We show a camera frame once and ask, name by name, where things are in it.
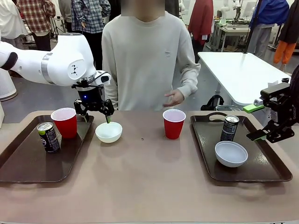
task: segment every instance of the person's neck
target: person's neck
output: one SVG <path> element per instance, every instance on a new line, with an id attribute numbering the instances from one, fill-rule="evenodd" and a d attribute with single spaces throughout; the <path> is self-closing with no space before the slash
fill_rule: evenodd
<path id="1" fill-rule="evenodd" d="M 137 19 L 139 19 L 142 22 L 152 22 L 159 18 L 159 16 L 153 15 L 153 16 L 136 16 Z"/>

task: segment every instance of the person's hand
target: person's hand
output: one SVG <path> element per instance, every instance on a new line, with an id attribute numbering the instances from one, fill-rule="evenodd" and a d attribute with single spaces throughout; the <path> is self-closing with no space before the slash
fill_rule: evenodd
<path id="1" fill-rule="evenodd" d="M 181 104 L 185 100 L 185 97 L 180 90 L 173 90 L 170 93 L 165 94 L 165 96 L 166 97 L 173 96 L 173 97 L 170 102 L 168 102 L 167 104 L 163 104 L 164 107 L 175 106 Z"/>

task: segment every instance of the floor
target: floor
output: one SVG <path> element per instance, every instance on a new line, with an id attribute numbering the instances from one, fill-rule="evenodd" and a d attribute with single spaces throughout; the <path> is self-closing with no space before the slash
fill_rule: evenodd
<path id="1" fill-rule="evenodd" d="M 267 50 L 265 60 L 272 63 L 274 52 Z M 299 64 L 299 56 L 294 55 L 286 71 L 292 73 Z M 13 78 L 18 95 L 11 100 L 2 102 L 5 113 L 4 123 L 19 123 L 28 113 L 38 110 L 56 110 L 61 107 L 73 107 L 78 94 L 70 87 L 37 84 L 23 78 Z M 180 75 L 175 72 L 173 87 L 180 86 Z M 198 91 L 178 106 L 182 110 L 199 110 L 213 96 L 217 82 L 205 65 L 202 65 L 198 77 Z M 222 92 L 226 104 L 231 104 L 229 96 Z"/>

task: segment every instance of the tray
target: tray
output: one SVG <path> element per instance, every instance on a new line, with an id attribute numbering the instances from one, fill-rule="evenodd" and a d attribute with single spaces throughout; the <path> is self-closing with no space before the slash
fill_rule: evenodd
<path id="1" fill-rule="evenodd" d="M 192 116 L 193 125 L 206 169 L 211 178 L 223 182 L 285 182 L 292 179 L 292 174 L 266 141 L 251 141 L 246 134 L 256 128 L 247 117 L 238 116 L 234 141 L 248 152 L 246 163 L 237 168 L 222 165 L 216 159 L 215 145 L 220 141 L 223 120 L 211 120 L 213 115 L 226 114 L 214 112 L 206 116 Z"/>
<path id="2" fill-rule="evenodd" d="M 71 171 L 85 136 L 93 122 L 77 116 L 77 136 L 62 139 L 50 115 L 38 116 L 13 140 L 0 155 L 0 182 L 45 183 L 60 182 Z M 43 122 L 52 122 L 61 150 L 49 154 L 42 145 L 36 127 Z"/>

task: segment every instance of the black pants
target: black pants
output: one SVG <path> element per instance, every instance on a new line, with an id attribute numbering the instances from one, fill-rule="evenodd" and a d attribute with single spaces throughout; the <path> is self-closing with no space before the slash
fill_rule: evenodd
<path id="1" fill-rule="evenodd" d="M 71 22 L 64 21 L 64 23 L 65 23 L 67 32 L 71 33 L 72 32 Z"/>
<path id="2" fill-rule="evenodd" d="M 83 32 L 87 39 L 90 49 L 92 50 L 95 68 L 97 70 L 103 69 L 103 55 L 102 55 L 102 33 L 90 34 Z"/>
<path id="3" fill-rule="evenodd" d="M 45 36 L 36 36 L 32 33 L 38 50 L 51 51 L 50 33 Z"/>
<path id="4" fill-rule="evenodd" d="M 202 52 L 205 45 L 201 45 L 199 41 L 196 41 L 192 38 L 192 46 L 193 46 L 193 51 L 195 56 L 195 63 L 198 63 L 199 61 L 198 52 Z"/>

